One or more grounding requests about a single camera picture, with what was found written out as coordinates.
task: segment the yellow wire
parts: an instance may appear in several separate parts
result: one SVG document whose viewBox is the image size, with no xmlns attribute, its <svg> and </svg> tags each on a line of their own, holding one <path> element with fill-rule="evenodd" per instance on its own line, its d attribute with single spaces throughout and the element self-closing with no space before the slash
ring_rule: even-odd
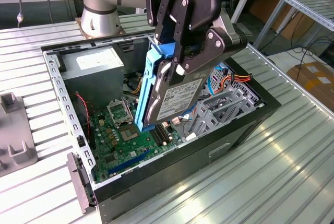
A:
<svg viewBox="0 0 334 224">
<path fill-rule="evenodd" d="M 140 87 L 141 87 L 141 79 L 139 80 L 139 84 L 138 84 L 138 87 L 136 88 L 136 90 L 132 91 L 131 93 L 134 95 L 135 93 L 137 93 L 139 91 Z"/>
</svg>

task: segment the slotted aluminum table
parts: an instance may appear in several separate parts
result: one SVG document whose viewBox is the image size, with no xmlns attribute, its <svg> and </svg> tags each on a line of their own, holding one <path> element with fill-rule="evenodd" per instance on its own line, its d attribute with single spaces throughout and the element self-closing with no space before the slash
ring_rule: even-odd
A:
<svg viewBox="0 0 334 224">
<path fill-rule="evenodd" d="M 121 17 L 126 31 L 145 16 Z M 23 96 L 39 161 L 0 178 L 0 223 L 100 223 L 82 215 L 40 46 L 82 40 L 75 22 L 0 31 L 0 91 Z M 233 57 L 282 107 L 213 164 L 114 223 L 323 223 L 334 218 L 333 113 L 248 46 Z"/>
<path fill-rule="evenodd" d="M 289 11 L 288 15 L 277 29 L 277 32 L 280 32 L 281 29 L 285 27 L 297 10 L 318 23 L 316 32 L 304 43 L 304 45 L 308 45 L 313 40 L 314 36 L 320 31 L 322 26 L 332 32 L 334 31 L 334 0 L 280 0 L 257 37 L 254 43 L 255 48 L 259 48 L 273 22 L 286 4 L 291 5 L 293 8 Z"/>
</svg>

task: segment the floor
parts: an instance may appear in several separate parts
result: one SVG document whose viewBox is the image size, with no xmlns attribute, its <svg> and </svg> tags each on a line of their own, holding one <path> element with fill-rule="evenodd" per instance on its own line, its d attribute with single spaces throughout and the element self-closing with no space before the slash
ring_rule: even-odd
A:
<svg viewBox="0 0 334 224">
<path fill-rule="evenodd" d="M 8 29 L 17 26 L 16 17 L 18 14 L 18 4 L 0 4 L 0 29 Z M 82 10 L 82 1 L 76 1 L 76 6 L 78 12 Z M 24 21 L 21 26 L 35 26 L 51 23 L 49 8 L 47 2 L 35 2 L 35 3 L 23 3 L 23 15 Z M 51 2 L 52 16 L 55 23 L 66 22 L 74 20 L 76 17 L 76 9 L 73 1 L 55 1 Z M 134 13 L 132 8 L 119 8 L 120 15 Z M 264 23 L 259 19 L 255 18 L 251 14 L 241 14 L 238 23 L 242 23 L 251 31 L 252 36 L 248 37 L 249 42 L 254 42 L 259 35 Z M 313 33 L 313 28 L 308 31 L 308 33 L 299 40 L 299 44 L 302 43 L 309 35 Z M 262 43 L 261 47 L 270 42 L 276 35 L 274 30 L 270 30 L 266 39 Z M 318 35 L 328 36 L 330 32 L 327 29 L 323 29 Z M 317 56 L 328 46 L 328 44 L 318 44 L 314 45 L 312 48 Z M 262 52 L 266 55 L 276 54 L 291 48 L 290 40 L 285 39 L 281 35 L 278 35 L 276 39 L 269 44 L 267 47 L 262 49 Z"/>
</svg>

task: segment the metal bracket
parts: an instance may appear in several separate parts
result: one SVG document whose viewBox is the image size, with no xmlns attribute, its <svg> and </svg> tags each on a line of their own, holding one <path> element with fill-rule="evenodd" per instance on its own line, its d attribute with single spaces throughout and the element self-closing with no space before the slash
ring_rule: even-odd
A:
<svg viewBox="0 0 334 224">
<path fill-rule="evenodd" d="M 37 152 L 22 97 L 0 95 L 0 177 L 34 164 Z"/>
</svg>

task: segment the screw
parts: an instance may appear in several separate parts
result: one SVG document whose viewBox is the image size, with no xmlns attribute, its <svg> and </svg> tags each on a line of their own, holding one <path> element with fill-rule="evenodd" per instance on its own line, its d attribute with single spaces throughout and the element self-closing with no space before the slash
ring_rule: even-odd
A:
<svg viewBox="0 0 334 224">
<path fill-rule="evenodd" d="M 217 48 L 221 47 L 221 42 L 219 40 L 216 41 L 216 47 Z"/>
</svg>

